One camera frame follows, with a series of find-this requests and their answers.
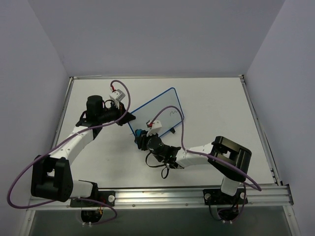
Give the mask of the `blue bone-shaped eraser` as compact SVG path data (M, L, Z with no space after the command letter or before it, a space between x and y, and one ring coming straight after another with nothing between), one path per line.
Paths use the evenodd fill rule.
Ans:
M135 137L138 138L138 137L142 137L143 135L146 136L147 131L142 130L142 129L137 129L135 130L134 134L135 134Z

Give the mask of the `blue framed whiteboard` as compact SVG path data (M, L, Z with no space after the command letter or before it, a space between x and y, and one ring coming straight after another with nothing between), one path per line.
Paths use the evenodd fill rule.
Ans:
M181 124L184 118L184 112L174 87L167 89L131 112L131 114L136 116L136 119L128 123L130 135L134 136L134 132L137 129L148 130L146 123L152 120L163 108L168 106L173 106L173 108L164 110L157 118L162 125L158 135L161 137L171 132L170 129Z

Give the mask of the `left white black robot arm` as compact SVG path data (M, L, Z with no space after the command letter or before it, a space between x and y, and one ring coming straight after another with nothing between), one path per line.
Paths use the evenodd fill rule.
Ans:
M104 125L116 123L122 126L135 120L135 116L127 112L121 102L123 98L117 91L111 93L110 107L106 107L102 96L88 97L86 110L67 139L43 158L36 158L37 162L32 168L32 196L59 202L81 198L88 206L98 203L97 184L75 180L72 177L71 164L85 146L98 136Z

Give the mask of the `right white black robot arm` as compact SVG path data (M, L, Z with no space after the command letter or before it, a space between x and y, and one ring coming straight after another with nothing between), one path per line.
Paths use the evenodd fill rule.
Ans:
M159 165L170 169L184 169L190 166L210 164L223 174L219 198L229 203L236 198L239 184L246 180L252 152L223 136L217 136L212 143L184 149L163 143L157 135L147 136L144 130L137 130L135 143L142 151L149 151Z

